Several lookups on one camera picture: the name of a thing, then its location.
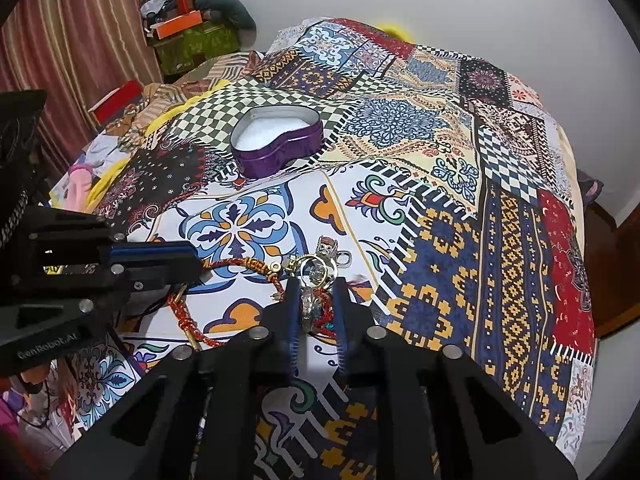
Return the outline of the purple heart-shaped tin box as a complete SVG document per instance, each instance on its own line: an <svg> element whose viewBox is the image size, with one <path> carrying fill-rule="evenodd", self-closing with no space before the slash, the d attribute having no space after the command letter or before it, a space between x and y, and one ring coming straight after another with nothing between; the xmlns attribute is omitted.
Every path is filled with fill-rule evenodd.
<svg viewBox="0 0 640 480"><path fill-rule="evenodd" d="M318 153L322 142L320 114L301 105L253 107L230 136L236 166L250 179L272 176L289 162Z"/></svg>

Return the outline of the orange box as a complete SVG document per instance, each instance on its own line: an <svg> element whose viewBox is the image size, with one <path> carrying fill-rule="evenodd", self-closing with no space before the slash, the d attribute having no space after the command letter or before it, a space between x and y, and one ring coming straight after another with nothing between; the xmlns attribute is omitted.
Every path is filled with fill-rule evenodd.
<svg viewBox="0 0 640 480"><path fill-rule="evenodd" d="M187 14L181 14L170 20L154 24L151 27L152 37L158 40L165 39L202 23L201 11L193 10Z"/></svg>

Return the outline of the red flat box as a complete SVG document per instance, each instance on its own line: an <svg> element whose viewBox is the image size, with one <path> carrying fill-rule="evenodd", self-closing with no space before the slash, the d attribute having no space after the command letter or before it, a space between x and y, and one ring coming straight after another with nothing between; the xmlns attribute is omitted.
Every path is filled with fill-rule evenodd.
<svg viewBox="0 0 640 480"><path fill-rule="evenodd" d="M104 126L119 117L127 105L139 103L142 92L143 86L139 81L126 81L93 104L88 113L98 126Z"/></svg>

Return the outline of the colourful patchwork bedspread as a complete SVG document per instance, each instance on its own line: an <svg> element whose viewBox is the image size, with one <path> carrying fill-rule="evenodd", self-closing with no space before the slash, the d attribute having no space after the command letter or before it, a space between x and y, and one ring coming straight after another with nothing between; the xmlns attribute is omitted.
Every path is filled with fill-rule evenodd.
<svg viewBox="0 0 640 480"><path fill-rule="evenodd" d="M230 148L301 105L318 153L272 176ZM481 58L346 18L285 29L246 76L160 118L96 210L205 273L77 352L57 479L571 479L594 333L576 169L535 92ZM298 278L295 376L262 312ZM338 369L332 285L373 324Z"/></svg>

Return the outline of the yellow pillow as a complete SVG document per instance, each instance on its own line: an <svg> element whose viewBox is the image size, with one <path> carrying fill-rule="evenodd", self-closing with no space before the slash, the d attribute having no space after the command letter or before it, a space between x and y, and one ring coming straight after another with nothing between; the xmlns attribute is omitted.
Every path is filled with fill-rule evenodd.
<svg viewBox="0 0 640 480"><path fill-rule="evenodd" d="M407 44L413 43L412 36L402 27L394 24L377 24L376 28L385 32L386 35L393 37L399 41L406 42Z"/></svg>

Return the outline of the yellow cloth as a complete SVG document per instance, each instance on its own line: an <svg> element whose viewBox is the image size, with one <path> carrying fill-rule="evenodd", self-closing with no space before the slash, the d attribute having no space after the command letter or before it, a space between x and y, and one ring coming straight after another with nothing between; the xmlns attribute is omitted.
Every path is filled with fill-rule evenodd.
<svg viewBox="0 0 640 480"><path fill-rule="evenodd" d="M90 191L86 198L85 207L82 210L86 214L92 214L93 211L96 210L96 207L99 205L100 201L108 191L108 189L112 186L113 182L120 175L122 170L128 165L130 162L130 157L123 158L118 162L115 162L113 166L109 170L105 171L105 174L101 177L101 179L90 188Z"/></svg>

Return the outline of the striped red curtain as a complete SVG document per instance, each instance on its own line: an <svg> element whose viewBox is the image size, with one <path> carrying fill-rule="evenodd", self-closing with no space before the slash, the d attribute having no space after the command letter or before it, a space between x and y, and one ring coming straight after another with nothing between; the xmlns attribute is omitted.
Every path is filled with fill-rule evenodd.
<svg viewBox="0 0 640 480"><path fill-rule="evenodd" d="M59 178L96 133L90 107L127 81L162 79L143 0L18 0L1 26L1 88L40 89L43 159Z"/></svg>

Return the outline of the dark purple bag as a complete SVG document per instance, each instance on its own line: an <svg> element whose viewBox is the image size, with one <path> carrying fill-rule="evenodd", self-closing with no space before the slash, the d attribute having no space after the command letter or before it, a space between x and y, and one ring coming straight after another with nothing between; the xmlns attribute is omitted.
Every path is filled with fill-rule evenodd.
<svg viewBox="0 0 640 480"><path fill-rule="evenodd" d="M604 184L599 179L591 177L580 169L577 169L577 182L582 196L582 204L587 208L598 199Z"/></svg>

